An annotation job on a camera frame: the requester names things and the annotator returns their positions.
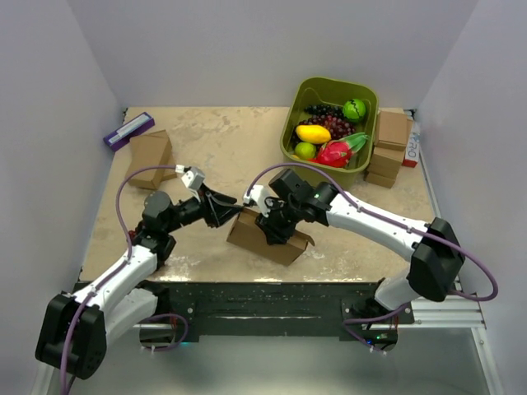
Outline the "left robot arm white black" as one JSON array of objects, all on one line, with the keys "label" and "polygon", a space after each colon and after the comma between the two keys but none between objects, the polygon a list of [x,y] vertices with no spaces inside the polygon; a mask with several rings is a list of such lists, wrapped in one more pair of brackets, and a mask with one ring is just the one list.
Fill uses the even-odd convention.
[{"label": "left robot arm white black", "polygon": [[169,300],[140,283],[171,255],[172,232],[196,221],[217,228],[241,209],[235,198],[205,185],[178,203],[162,191],[150,194],[124,255],[89,285],[48,303],[35,358],[76,378],[90,378],[116,338],[145,318],[161,323],[169,317]]}]

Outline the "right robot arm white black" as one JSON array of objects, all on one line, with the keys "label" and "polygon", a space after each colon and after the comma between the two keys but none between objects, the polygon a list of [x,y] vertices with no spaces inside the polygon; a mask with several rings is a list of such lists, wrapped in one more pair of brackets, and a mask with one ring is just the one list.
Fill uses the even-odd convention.
[{"label": "right robot arm white black", "polygon": [[351,308],[355,318],[386,323],[396,309],[423,297],[443,301],[453,291],[465,257],[449,222],[413,220],[367,204],[327,177],[310,185],[294,170],[284,169],[268,186],[252,183],[244,204],[257,206],[257,226],[270,245],[285,244],[301,222],[351,231],[399,255],[409,266],[378,281],[372,294]]}]

